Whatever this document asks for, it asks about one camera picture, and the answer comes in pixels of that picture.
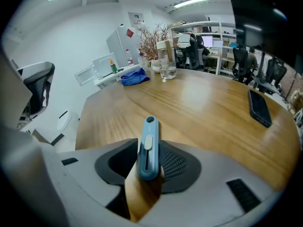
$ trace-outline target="black phone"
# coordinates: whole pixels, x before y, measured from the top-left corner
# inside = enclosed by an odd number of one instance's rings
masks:
[[[270,127],[271,119],[265,99],[252,90],[249,90],[248,98],[250,103],[250,115],[265,127]]]

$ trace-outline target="vase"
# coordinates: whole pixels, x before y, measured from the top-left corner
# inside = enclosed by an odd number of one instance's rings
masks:
[[[154,72],[160,73],[160,63],[159,60],[151,60],[151,68]]]

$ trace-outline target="white refrigerator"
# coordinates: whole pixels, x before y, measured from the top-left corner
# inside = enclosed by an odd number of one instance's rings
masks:
[[[107,38],[107,46],[111,53],[114,53],[119,67],[127,66],[126,50],[128,49],[132,55],[134,65],[139,64],[139,36],[135,28],[118,27]]]

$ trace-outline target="blue towel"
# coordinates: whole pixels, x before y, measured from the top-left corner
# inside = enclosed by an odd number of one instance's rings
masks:
[[[148,81],[150,78],[145,75],[143,68],[138,68],[131,72],[124,74],[121,77],[121,83],[123,86],[136,85],[144,81]]]

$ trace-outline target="wooden table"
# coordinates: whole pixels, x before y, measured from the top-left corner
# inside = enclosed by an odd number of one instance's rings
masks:
[[[160,139],[221,152],[282,190],[300,154],[300,142],[291,114],[263,95],[272,126],[265,128],[249,114],[249,87],[209,73],[177,70],[173,80],[150,81],[123,87],[116,82],[90,96],[84,105],[76,149],[141,137],[143,121],[154,115]],[[125,182],[132,221],[138,221],[157,201],[159,179],[147,184],[133,167]]]

